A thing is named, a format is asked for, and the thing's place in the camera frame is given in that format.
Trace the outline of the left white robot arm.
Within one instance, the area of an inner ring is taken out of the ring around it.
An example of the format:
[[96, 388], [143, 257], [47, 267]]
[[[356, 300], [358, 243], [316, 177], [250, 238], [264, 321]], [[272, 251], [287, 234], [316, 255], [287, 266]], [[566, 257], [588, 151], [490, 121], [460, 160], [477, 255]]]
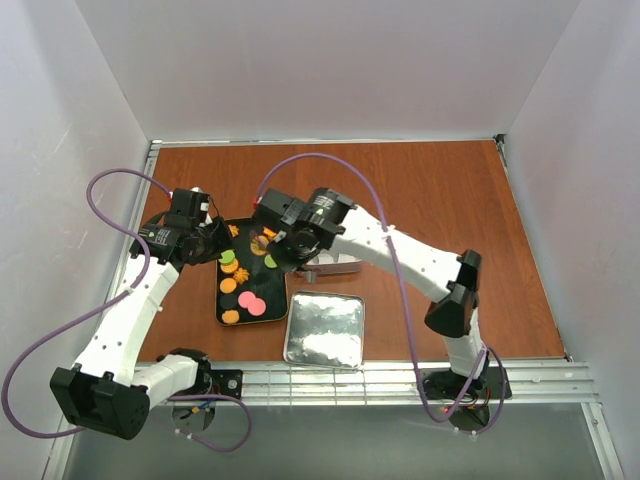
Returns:
[[93, 339], [69, 368], [57, 368], [51, 391], [66, 420], [78, 427], [134, 438], [151, 409], [173, 395], [210, 391], [206, 354], [177, 348], [141, 371], [136, 361], [154, 317], [187, 265], [209, 263], [232, 246], [222, 217], [184, 228], [156, 219], [139, 231], [151, 257], [139, 244], [130, 249], [119, 287], [124, 299], [108, 308]]

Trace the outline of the black cookie tray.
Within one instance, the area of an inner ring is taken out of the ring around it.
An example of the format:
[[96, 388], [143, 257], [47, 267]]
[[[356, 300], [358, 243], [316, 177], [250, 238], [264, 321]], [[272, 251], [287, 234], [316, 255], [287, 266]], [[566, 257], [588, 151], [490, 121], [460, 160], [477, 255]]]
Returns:
[[231, 219], [227, 225], [235, 225], [239, 229], [239, 235], [232, 236], [232, 249], [239, 261], [239, 268], [247, 269], [250, 273], [249, 280], [243, 284], [237, 284], [237, 288], [230, 294], [238, 296], [244, 291], [251, 291], [256, 298], [266, 302], [266, 312], [260, 316], [252, 316], [247, 309], [241, 308], [237, 302], [235, 310], [240, 314], [240, 320], [234, 325], [225, 325], [221, 320], [224, 311], [219, 305], [219, 298], [223, 293], [219, 284], [225, 278], [233, 278], [233, 274], [224, 274], [216, 262], [216, 290], [215, 290], [215, 317], [218, 324], [223, 326], [239, 326], [255, 323], [274, 322], [283, 319], [288, 313], [288, 294], [285, 274], [278, 268], [267, 268], [264, 256], [256, 256], [250, 250], [250, 240], [258, 235], [266, 236], [262, 227], [250, 218]]

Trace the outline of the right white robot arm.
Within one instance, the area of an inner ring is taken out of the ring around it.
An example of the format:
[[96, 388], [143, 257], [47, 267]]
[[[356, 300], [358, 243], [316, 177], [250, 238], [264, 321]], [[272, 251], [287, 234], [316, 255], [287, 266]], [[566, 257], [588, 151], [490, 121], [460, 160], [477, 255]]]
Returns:
[[444, 341], [451, 374], [477, 381], [488, 349], [479, 329], [479, 275], [482, 258], [422, 243], [328, 188], [308, 200], [267, 190], [257, 201], [254, 220], [274, 232], [269, 253], [284, 271], [299, 270], [319, 253], [356, 257], [395, 274], [400, 294], [412, 285], [430, 302], [425, 325]]

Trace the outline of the orange dotted round cookie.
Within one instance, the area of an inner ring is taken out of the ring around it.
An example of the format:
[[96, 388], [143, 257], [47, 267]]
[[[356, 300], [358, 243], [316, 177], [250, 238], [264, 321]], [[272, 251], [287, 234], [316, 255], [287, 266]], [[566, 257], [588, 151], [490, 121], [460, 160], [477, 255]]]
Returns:
[[256, 256], [268, 254], [269, 239], [266, 236], [258, 235], [250, 240], [250, 250]]

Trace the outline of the silver metal tongs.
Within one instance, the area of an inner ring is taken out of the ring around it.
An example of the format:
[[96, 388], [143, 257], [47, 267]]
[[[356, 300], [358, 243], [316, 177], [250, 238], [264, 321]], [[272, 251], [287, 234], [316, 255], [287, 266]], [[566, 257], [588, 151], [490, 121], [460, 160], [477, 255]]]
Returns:
[[315, 284], [318, 277], [317, 272], [314, 270], [299, 269], [297, 274], [309, 284]]

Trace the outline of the silver tin lid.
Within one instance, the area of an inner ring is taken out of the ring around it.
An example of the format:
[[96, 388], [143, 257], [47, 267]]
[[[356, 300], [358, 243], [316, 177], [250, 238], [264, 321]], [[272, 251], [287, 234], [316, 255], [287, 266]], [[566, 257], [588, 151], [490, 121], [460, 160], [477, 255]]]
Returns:
[[355, 370], [363, 362], [365, 303], [358, 296], [299, 291], [289, 307], [283, 360]]

